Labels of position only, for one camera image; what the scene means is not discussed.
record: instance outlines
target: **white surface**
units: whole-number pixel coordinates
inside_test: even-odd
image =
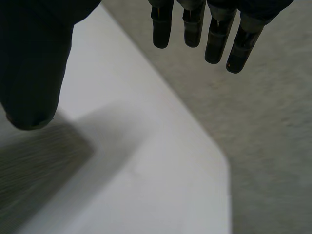
[[[229,234],[228,165],[213,141],[103,6],[73,38],[59,106],[97,153],[19,233]],[[114,147],[105,129],[121,131]]]

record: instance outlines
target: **gray carpet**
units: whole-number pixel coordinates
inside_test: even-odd
[[[234,234],[312,230],[312,4],[297,0],[266,26],[244,70],[207,64],[202,42],[188,48],[175,4],[168,48],[152,43],[147,0],[103,4],[226,153],[232,167]]]

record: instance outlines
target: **white table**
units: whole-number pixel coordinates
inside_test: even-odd
[[[103,6],[73,38],[59,107],[96,153],[19,233],[231,233],[227,161],[162,77]]]

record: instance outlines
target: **robotic hand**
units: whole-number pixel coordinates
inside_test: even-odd
[[[171,31],[174,0],[148,0],[152,5],[153,41],[158,48],[166,48]],[[177,0],[184,8],[184,40],[186,45],[197,47],[200,42],[206,0]],[[219,63],[228,39],[237,9],[240,25],[230,52],[226,68],[239,73],[251,53],[262,29],[293,0],[207,0],[211,22],[205,60]]]

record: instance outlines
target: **black finger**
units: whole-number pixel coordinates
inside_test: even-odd
[[[206,1],[180,1],[184,7],[184,41],[190,47],[197,47],[200,43],[201,31],[203,27],[203,19]]]
[[[264,25],[260,20],[241,14],[239,29],[226,64],[229,72],[239,73],[244,68]]]
[[[216,64],[221,60],[236,15],[236,5],[233,2],[216,4],[215,0],[208,0],[212,15],[205,52],[205,60],[208,63]]]
[[[169,43],[174,0],[153,0],[152,3],[153,43],[157,48],[163,49]]]

